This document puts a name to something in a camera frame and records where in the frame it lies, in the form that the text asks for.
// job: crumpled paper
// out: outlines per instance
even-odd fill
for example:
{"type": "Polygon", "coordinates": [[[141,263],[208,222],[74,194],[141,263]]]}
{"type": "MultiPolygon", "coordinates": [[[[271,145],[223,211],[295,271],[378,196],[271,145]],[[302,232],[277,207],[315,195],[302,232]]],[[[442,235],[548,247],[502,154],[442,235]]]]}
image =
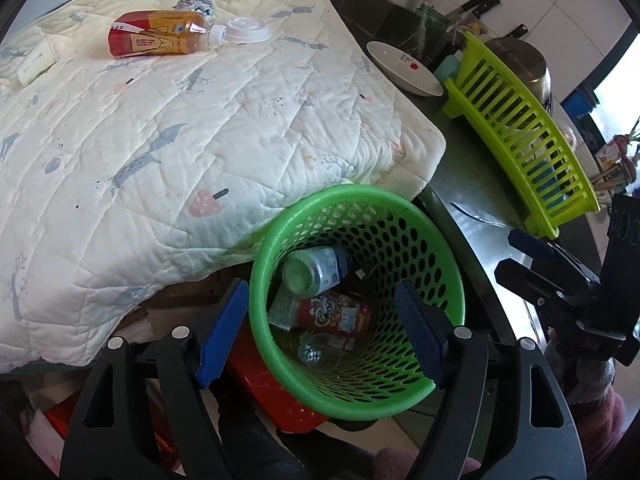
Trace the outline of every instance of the crumpled paper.
{"type": "Polygon", "coordinates": [[[207,27],[213,25],[213,20],[216,17],[216,6],[211,0],[178,0],[174,9],[199,12],[204,16],[207,27]]]}

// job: plastic cup lid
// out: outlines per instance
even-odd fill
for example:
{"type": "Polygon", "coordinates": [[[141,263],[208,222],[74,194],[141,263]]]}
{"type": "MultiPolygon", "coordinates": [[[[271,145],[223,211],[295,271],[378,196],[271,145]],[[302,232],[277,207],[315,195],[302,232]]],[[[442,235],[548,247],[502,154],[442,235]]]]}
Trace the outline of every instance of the plastic cup lid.
{"type": "Polygon", "coordinates": [[[224,25],[214,25],[209,31],[209,44],[219,45],[225,41],[226,27],[224,25]]]}
{"type": "Polygon", "coordinates": [[[313,278],[307,265],[296,258],[286,260],[282,267],[282,280],[285,286],[299,296],[311,287],[313,278]]]}
{"type": "Polygon", "coordinates": [[[260,18],[240,17],[226,21],[226,40],[234,43],[260,43],[271,37],[271,29],[260,18]]]}

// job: plate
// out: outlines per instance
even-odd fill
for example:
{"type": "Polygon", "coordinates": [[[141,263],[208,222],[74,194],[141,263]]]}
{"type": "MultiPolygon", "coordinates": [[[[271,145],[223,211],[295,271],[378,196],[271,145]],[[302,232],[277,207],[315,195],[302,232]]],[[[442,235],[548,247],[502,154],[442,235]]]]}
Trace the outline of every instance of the plate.
{"type": "Polygon", "coordinates": [[[436,77],[422,63],[402,50],[379,41],[369,41],[367,50],[393,84],[416,95],[442,95],[442,85],[436,77]]]}

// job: green basket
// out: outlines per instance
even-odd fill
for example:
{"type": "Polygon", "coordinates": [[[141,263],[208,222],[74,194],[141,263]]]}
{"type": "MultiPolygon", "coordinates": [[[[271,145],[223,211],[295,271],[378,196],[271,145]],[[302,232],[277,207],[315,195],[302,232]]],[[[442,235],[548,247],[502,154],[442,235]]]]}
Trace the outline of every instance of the green basket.
{"type": "Polygon", "coordinates": [[[598,211],[593,186],[566,139],[529,89],[482,41],[466,32],[460,72],[442,109],[464,114],[530,211],[526,230],[557,238],[558,226],[598,211]]]}
{"type": "Polygon", "coordinates": [[[297,400],[343,420],[375,420],[418,403],[434,385],[422,374],[394,306],[395,285],[405,278],[426,303],[445,308],[454,325],[464,323],[454,257],[433,223],[404,198],[347,184],[289,207],[262,242],[251,275],[249,315],[266,365],[297,400]],[[377,264],[371,292],[379,304],[366,348],[346,354],[330,372],[312,370],[281,352],[267,323],[267,296],[279,263],[294,249],[322,244],[340,244],[356,266],[377,264]]]}

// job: stainless steel pot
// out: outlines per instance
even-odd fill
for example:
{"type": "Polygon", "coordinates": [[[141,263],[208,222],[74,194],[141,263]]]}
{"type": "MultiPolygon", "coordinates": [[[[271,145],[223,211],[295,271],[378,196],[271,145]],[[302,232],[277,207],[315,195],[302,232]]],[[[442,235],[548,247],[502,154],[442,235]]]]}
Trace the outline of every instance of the stainless steel pot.
{"type": "Polygon", "coordinates": [[[515,38],[493,38],[485,45],[531,90],[538,101],[547,109],[551,106],[551,74],[545,57],[538,49],[515,38]]]}

